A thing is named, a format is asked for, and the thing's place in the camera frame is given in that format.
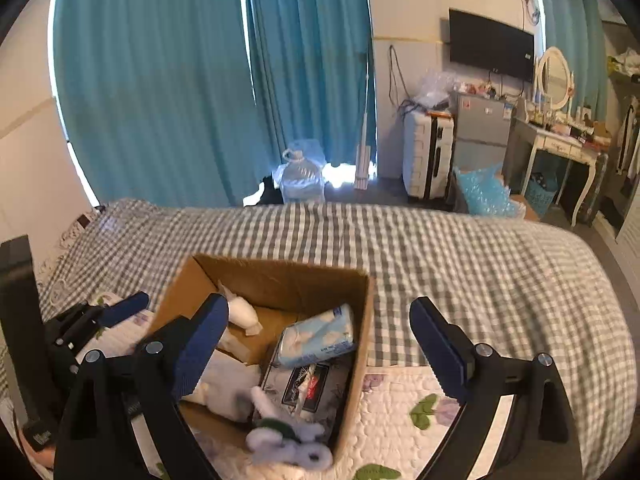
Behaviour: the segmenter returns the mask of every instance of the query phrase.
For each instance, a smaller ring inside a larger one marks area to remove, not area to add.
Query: white baseboard
[[[628,248],[616,241],[611,232],[611,226],[609,226],[607,221],[599,214],[596,215],[593,221],[593,227],[602,237],[611,254],[613,254],[613,257],[616,259],[620,270],[622,270],[629,284],[631,293],[634,295],[636,304],[640,306],[640,260],[636,258]]]

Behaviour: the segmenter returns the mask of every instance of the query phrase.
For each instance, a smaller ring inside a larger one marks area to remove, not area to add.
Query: black flat screen tv
[[[533,34],[449,9],[451,61],[533,82]]]

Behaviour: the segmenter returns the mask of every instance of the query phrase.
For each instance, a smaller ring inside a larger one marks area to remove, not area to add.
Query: laundry basket
[[[553,202],[556,192],[558,192],[558,181],[554,176],[546,179],[546,189],[540,186],[540,184],[531,177],[529,179],[527,190],[524,193],[524,198],[527,200],[533,211],[542,218]]]

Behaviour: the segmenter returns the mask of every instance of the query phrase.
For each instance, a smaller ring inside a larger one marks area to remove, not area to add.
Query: blue gripper pad
[[[412,302],[409,309],[409,324],[444,394],[461,404],[464,403],[467,394],[466,380],[472,370],[468,369],[464,359],[449,339],[452,329],[460,332],[455,334],[458,336],[456,339],[460,339],[460,335],[466,339],[462,330],[447,323],[431,300],[426,297],[417,298]]]
[[[113,306],[107,306],[102,310],[98,323],[101,326],[111,328],[125,319],[139,313],[149,304],[149,296],[146,292],[136,292],[133,296],[129,296],[119,301]]]
[[[229,307],[224,296],[209,294],[190,323],[193,333],[174,365],[171,394],[178,401],[193,393],[229,321]]]

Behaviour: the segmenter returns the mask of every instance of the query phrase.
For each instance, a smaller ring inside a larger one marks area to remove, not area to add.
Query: checkered bedsheet
[[[155,308],[192,253],[366,270],[376,287],[369,365],[425,364],[408,323],[417,296],[429,296],[472,341],[502,355],[549,352],[574,411],[588,479],[628,436],[637,386],[631,338],[600,264],[569,232],[400,207],[207,210],[121,200],[89,224],[44,285],[44,316],[101,290],[144,290]]]

